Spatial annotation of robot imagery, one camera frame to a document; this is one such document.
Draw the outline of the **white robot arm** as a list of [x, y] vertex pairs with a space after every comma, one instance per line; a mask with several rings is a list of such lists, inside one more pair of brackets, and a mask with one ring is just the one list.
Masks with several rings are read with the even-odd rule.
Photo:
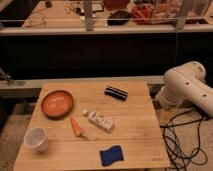
[[188, 100], [213, 118], [213, 88], [205, 84], [206, 69], [197, 61], [187, 62], [165, 72], [164, 86], [156, 99], [165, 109], [179, 106]]

